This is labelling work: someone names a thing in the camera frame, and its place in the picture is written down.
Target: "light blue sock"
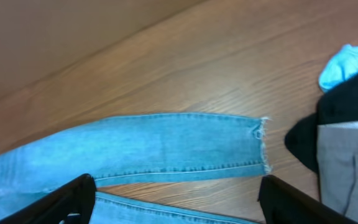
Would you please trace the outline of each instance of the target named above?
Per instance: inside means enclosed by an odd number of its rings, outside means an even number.
[[[323,92],[358,74],[358,46],[346,44],[328,62],[320,75],[319,85]]]

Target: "jeans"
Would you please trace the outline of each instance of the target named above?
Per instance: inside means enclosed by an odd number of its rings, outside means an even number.
[[[263,118],[206,113],[116,116],[0,155],[0,219],[75,177],[96,186],[264,175]],[[251,223],[96,194],[91,223]]]

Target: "gray cloth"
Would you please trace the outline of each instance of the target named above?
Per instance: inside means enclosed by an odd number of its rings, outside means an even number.
[[[318,127],[321,200],[358,222],[358,129]]]

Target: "wooden surface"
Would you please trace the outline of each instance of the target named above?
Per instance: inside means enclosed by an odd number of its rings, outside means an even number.
[[[118,114],[269,116],[273,174],[318,198],[316,177],[284,147],[310,114],[319,73],[358,44],[358,1],[209,0],[0,100],[0,153]],[[262,221],[260,177],[102,189],[149,202]]]
[[[0,97],[204,0],[0,0]]]

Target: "light blue cloth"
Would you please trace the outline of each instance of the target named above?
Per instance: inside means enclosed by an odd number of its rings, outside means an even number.
[[[320,75],[319,85],[323,92],[358,74],[358,46],[346,44],[328,62]]]
[[[264,175],[264,119],[205,113],[117,116],[0,155],[0,219],[75,177],[98,187]],[[251,223],[98,192],[91,223]]]

